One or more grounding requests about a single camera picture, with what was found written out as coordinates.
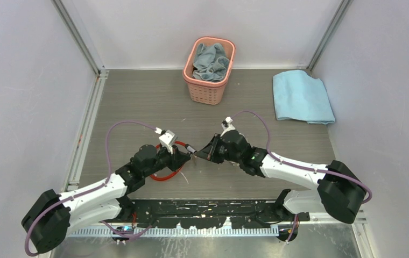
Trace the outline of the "red cable lock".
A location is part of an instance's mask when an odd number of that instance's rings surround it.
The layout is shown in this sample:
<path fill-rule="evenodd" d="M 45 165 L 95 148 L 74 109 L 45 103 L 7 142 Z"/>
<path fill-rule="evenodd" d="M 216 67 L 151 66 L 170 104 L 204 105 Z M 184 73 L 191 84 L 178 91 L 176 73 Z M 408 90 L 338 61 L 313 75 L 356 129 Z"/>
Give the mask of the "red cable lock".
<path fill-rule="evenodd" d="M 196 153 L 196 149 L 194 147 L 192 147 L 190 144 L 184 143 L 182 141 L 177 141 L 177 140 L 174 143 L 176 145 L 180 145 L 180 146 L 184 147 L 191 154 Z M 150 178 L 155 180 L 155 181 L 167 181 L 167 180 L 171 179 L 172 177 L 174 177 L 177 173 L 181 172 L 182 168 L 183 168 L 183 165 L 181 167 L 179 167 L 177 170 L 171 172 L 169 175 L 164 176 L 164 177 L 159 177 L 156 174 L 153 174 L 153 175 L 150 175 Z"/>

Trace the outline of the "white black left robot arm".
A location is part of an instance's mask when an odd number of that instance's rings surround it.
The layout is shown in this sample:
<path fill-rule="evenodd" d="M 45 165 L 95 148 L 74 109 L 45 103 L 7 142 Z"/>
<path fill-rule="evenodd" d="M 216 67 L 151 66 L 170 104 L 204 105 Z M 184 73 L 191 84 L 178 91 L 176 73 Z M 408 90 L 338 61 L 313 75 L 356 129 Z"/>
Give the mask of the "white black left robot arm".
<path fill-rule="evenodd" d="M 24 249 L 28 256 L 47 253 L 67 235 L 96 222 L 118 219 L 126 222 L 133 215 L 127 195 L 145 184 L 146 178 L 168 168 L 177 171 L 196 150 L 183 144 L 182 152 L 172 145 L 170 152 L 161 145 L 143 145 L 130 161 L 107 178 L 77 190 L 43 192 L 32 205 L 21 225 L 26 231 Z"/>

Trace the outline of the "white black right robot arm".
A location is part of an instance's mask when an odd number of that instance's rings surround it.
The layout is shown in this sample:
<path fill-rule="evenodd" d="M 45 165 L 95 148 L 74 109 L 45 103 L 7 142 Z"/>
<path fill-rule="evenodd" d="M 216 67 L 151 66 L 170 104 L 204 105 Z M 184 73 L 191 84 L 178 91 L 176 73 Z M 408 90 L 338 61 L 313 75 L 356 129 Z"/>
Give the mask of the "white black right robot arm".
<path fill-rule="evenodd" d="M 326 212 L 342 223 L 352 224 L 368 194 L 360 180 L 340 161 L 326 165 L 288 159 L 250 145 L 236 130 L 214 135 L 195 155 L 216 164 L 236 163 L 251 176 L 280 179 L 304 187 L 304 191 L 281 192 L 273 205 L 278 220 L 292 220 L 306 212 Z"/>

